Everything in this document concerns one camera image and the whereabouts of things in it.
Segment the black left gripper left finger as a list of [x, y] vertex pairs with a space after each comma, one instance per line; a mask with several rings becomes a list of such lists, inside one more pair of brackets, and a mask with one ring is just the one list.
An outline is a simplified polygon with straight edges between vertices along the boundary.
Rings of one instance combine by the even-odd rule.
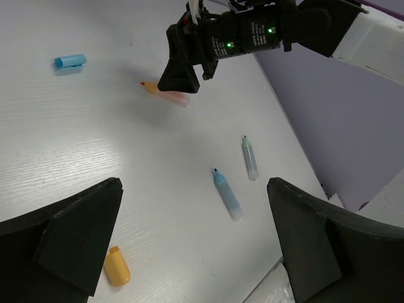
[[121, 180], [1, 222], [1, 302], [87, 302], [119, 213]]

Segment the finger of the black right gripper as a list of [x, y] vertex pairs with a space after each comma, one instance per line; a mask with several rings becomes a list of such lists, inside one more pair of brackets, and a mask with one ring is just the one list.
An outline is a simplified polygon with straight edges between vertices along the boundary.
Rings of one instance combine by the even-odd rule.
[[181, 25], [174, 24], [167, 29], [169, 60], [158, 82], [162, 92], [197, 93], [199, 81], [189, 59], [188, 41]]

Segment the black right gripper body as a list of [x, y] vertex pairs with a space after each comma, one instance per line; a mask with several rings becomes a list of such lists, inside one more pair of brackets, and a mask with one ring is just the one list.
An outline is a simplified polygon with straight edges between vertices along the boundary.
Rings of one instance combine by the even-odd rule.
[[277, 6], [255, 6], [247, 11], [222, 14], [203, 8], [194, 23], [188, 8], [180, 25], [188, 43], [190, 63], [202, 66], [203, 79], [210, 80], [219, 60], [279, 48], [278, 12]]

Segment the amber highlighter cap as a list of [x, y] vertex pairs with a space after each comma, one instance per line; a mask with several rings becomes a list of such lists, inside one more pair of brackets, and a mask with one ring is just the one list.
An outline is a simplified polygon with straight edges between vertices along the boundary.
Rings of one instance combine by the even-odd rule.
[[122, 287], [131, 280], [131, 272], [119, 246], [108, 250], [104, 261], [104, 270], [113, 287]]

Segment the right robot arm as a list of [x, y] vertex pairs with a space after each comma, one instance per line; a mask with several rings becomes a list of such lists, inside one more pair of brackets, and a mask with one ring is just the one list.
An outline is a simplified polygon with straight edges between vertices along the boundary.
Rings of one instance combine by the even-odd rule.
[[403, 18], [360, 1], [231, 1], [213, 14], [189, 1], [167, 29], [169, 60], [158, 89], [196, 93], [213, 78], [221, 59], [299, 44], [324, 57], [403, 83]]

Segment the green highlighter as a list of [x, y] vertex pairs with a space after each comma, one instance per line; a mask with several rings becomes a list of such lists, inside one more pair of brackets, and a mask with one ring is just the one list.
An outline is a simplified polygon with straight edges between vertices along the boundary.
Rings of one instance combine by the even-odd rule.
[[253, 146], [247, 136], [243, 136], [242, 138], [242, 151], [249, 180], [255, 181], [259, 177], [259, 172], [253, 151]]

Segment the orange highlighter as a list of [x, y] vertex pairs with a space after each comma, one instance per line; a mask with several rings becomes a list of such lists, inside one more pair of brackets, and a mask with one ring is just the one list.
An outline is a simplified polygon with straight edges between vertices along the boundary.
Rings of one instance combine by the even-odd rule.
[[141, 85], [150, 93], [157, 97], [163, 98], [181, 107], [187, 107], [189, 98], [181, 92], [163, 92], [158, 89], [156, 82], [141, 82]]

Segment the blue highlighter cap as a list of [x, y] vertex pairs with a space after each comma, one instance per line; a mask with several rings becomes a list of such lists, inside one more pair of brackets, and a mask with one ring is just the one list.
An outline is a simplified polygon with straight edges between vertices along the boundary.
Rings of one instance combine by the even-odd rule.
[[75, 69], [82, 68], [87, 62], [84, 54], [75, 54], [70, 56], [62, 56], [54, 59], [56, 69]]

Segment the blue highlighter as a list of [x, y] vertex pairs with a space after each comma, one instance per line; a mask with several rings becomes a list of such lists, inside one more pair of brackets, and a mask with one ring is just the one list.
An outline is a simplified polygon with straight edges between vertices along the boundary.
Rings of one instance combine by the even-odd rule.
[[225, 176], [216, 168], [212, 171], [213, 183], [233, 221], [243, 216], [242, 208]]

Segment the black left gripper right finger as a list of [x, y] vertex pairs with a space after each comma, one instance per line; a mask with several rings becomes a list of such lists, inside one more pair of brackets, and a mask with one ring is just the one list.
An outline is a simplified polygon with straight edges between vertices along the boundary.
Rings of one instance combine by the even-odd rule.
[[271, 178], [270, 208], [296, 302], [403, 302], [403, 228]]

